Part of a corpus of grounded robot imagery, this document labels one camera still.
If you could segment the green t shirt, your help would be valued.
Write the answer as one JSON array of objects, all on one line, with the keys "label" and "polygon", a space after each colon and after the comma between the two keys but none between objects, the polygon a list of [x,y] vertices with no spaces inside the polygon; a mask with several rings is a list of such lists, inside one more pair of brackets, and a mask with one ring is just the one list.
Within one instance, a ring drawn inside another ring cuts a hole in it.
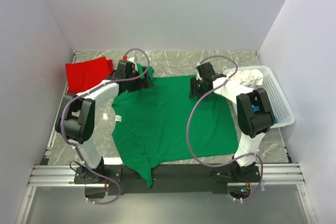
[{"label": "green t shirt", "polygon": [[238,139],[227,100],[210,94],[189,99],[188,76],[153,79],[154,86],[117,96],[112,138],[125,166],[152,185],[151,171],[163,162],[228,155]]}]

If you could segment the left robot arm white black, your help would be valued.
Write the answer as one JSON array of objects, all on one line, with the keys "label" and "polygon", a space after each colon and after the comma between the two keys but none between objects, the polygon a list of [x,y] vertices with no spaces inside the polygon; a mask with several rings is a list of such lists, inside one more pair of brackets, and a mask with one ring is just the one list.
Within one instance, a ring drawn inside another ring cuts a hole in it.
[{"label": "left robot arm white black", "polygon": [[138,65],[134,58],[119,60],[117,68],[94,87],[63,96],[55,131],[79,156],[79,176],[93,183],[108,178],[103,157],[93,140],[96,108],[124,92],[152,87],[153,73],[152,67]]}]

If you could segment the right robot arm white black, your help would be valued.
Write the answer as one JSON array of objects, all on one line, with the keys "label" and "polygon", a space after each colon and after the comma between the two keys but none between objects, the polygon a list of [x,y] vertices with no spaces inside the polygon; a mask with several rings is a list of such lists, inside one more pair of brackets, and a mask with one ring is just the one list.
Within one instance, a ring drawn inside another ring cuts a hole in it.
[{"label": "right robot arm white black", "polygon": [[190,79],[189,98],[202,101],[211,93],[230,100],[236,107],[241,137],[236,153],[224,165],[213,165],[213,173],[225,182],[244,182],[249,176],[260,175],[256,165],[261,140],[275,124],[275,116],[263,88],[242,85],[234,76],[216,74],[211,63],[199,63],[197,75]]}]

